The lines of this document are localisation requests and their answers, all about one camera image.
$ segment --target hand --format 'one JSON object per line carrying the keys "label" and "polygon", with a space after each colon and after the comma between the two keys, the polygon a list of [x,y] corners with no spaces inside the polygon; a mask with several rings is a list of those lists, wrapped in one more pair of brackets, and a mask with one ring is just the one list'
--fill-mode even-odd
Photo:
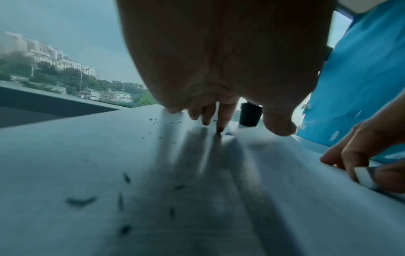
{"label": "hand", "polygon": [[[355,167],[366,167],[369,159],[385,149],[405,143],[405,90],[370,119],[356,125],[321,161],[347,170],[357,181]],[[375,182],[383,189],[405,193],[405,159],[375,170]]]}
{"label": "hand", "polygon": [[153,97],[217,131],[239,98],[291,135],[296,106],[316,86],[334,0],[117,0],[124,38]]}

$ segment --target blue fabric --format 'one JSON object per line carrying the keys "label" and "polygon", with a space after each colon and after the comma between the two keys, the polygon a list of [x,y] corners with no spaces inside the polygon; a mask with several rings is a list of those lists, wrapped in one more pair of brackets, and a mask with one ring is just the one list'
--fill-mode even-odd
{"label": "blue fabric", "polygon": [[[336,45],[304,111],[298,136],[332,146],[405,86],[405,1],[389,0],[355,17]],[[405,151],[388,149],[374,159]]]}

